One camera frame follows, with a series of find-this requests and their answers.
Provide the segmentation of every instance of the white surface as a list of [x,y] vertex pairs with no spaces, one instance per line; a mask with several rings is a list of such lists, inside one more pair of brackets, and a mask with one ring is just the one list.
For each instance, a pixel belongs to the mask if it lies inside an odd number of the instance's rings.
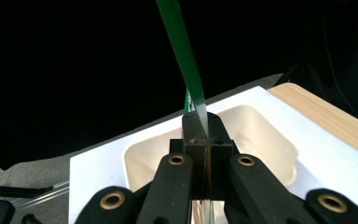
[[[248,119],[247,122],[250,123],[246,132],[242,131],[241,127],[235,129],[234,126],[237,123],[233,122],[233,119],[227,119],[236,118],[240,110],[234,108],[242,105],[256,111],[243,110],[244,114],[249,111],[251,111],[250,114],[256,113],[253,117],[245,116],[245,119]],[[222,118],[230,137],[236,142],[241,138],[241,134],[236,135],[236,131],[232,130],[257,133],[245,136],[243,138],[246,141],[245,145],[257,145],[272,141],[274,144],[281,144],[282,148],[289,148],[289,151],[283,154],[285,155],[283,158],[286,158],[285,161],[282,162],[282,158],[274,161],[289,163],[280,180],[297,196],[304,198],[310,189],[328,188],[344,194],[358,204],[358,151],[327,133],[269,92],[260,87],[252,88],[208,105],[207,110]],[[83,207],[98,190],[108,186],[136,189],[136,184],[142,184],[142,182],[135,183],[136,174],[127,176],[127,168],[132,169],[133,173],[136,170],[143,170],[145,173],[140,173],[139,176],[149,175],[148,178],[152,178],[150,174],[153,174],[158,166],[161,158],[159,155],[163,155],[164,152],[168,153],[166,147],[168,143],[165,143],[163,141],[165,138],[161,138],[161,136],[180,138],[181,118],[170,119],[71,158],[69,223],[76,222]],[[259,121],[254,121],[251,118],[259,118]],[[148,144],[161,147],[148,148]],[[140,155],[146,155],[147,159],[145,157],[140,157],[138,160],[135,158],[136,150],[134,148],[139,145],[143,145],[142,148],[144,148],[139,150]],[[273,155],[272,159],[281,155],[279,148],[275,149],[275,153],[270,150],[266,151],[268,154],[263,154],[264,149],[262,148],[270,147],[268,145],[256,146],[255,153],[260,151],[266,161],[269,159],[269,155]],[[147,169],[142,166],[135,167],[137,163],[135,161],[141,160],[151,161],[148,163]],[[292,173],[290,164],[293,164],[294,167]],[[274,170],[273,166],[273,163],[269,166],[271,171],[279,173]]]

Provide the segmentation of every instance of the green strip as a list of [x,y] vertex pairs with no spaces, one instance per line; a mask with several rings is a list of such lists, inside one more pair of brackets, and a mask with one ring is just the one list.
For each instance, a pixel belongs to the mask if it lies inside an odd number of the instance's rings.
[[189,91],[191,100],[200,118],[200,123],[209,139],[208,117],[203,95],[199,70],[188,39],[182,13],[177,0],[157,0],[158,9],[164,22],[168,37],[171,40],[176,61],[181,69],[182,76]]

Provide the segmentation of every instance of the black backdrop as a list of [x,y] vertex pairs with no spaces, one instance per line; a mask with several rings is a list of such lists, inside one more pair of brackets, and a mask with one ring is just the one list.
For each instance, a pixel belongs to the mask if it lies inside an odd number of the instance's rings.
[[[181,1],[205,97],[285,72],[306,2]],[[183,109],[153,0],[0,0],[0,167],[60,156]]]

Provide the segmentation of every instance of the gray floor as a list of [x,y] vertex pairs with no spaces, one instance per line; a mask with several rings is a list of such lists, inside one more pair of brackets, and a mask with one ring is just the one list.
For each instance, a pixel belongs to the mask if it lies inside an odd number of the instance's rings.
[[[239,86],[236,89],[225,92],[214,98],[208,99],[207,104],[222,100],[229,95],[251,89],[255,86],[260,86],[264,89],[269,89],[272,87],[275,82],[281,77],[282,74],[272,75],[269,77],[264,77],[253,82],[247,83],[243,86]],[[165,118],[161,118],[145,126],[142,126],[136,130],[133,130],[129,133],[123,133],[120,136],[116,136],[108,141],[102,142],[95,146],[90,146],[84,148],[80,151],[73,152],[64,156],[60,156],[53,159],[41,160],[41,161],[31,161],[19,163],[12,166],[10,169],[2,171],[0,169],[0,186],[7,187],[19,187],[19,188],[45,188],[51,185],[59,184],[69,180],[69,160],[71,157],[91,150],[99,145],[105,144],[106,142],[113,141],[115,139],[121,138],[127,134],[139,132],[142,129],[153,126],[157,123],[160,123],[164,120],[174,118],[182,111],[171,114]],[[45,202],[36,204],[34,206],[22,209],[16,208],[16,213],[11,221],[13,224],[21,223],[22,218],[27,214],[34,214],[42,223],[44,224],[65,224],[68,222],[68,200],[69,193],[64,191],[61,196],[54,197]],[[12,198],[0,198],[8,200],[10,202],[15,202],[15,199]]]

